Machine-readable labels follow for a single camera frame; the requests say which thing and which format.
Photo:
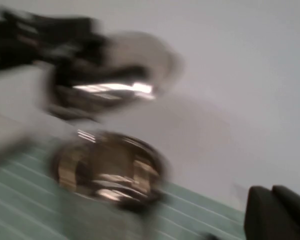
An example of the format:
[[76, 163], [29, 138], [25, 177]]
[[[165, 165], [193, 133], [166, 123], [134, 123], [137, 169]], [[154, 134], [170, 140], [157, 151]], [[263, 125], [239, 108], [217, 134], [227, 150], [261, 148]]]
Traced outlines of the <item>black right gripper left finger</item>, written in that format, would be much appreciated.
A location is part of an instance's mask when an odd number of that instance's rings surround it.
[[249, 189], [244, 232], [247, 240], [284, 240], [285, 212], [272, 192], [261, 186]]

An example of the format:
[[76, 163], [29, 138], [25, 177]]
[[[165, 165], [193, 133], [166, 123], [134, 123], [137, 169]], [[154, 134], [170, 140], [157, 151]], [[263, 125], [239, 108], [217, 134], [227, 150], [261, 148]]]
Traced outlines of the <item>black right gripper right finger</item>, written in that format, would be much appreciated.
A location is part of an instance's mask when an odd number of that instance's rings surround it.
[[300, 195], [283, 185], [274, 185], [272, 192], [300, 227]]

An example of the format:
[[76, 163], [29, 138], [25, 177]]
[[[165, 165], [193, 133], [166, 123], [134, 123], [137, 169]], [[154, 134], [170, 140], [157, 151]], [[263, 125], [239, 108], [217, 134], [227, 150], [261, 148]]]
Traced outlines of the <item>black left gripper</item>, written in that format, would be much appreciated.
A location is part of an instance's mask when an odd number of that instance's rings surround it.
[[107, 39], [94, 31], [96, 20], [86, 16], [21, 16], [0, 9], [0, 72], [43, 61], [54, 63], [69, 52], [101, 48]]

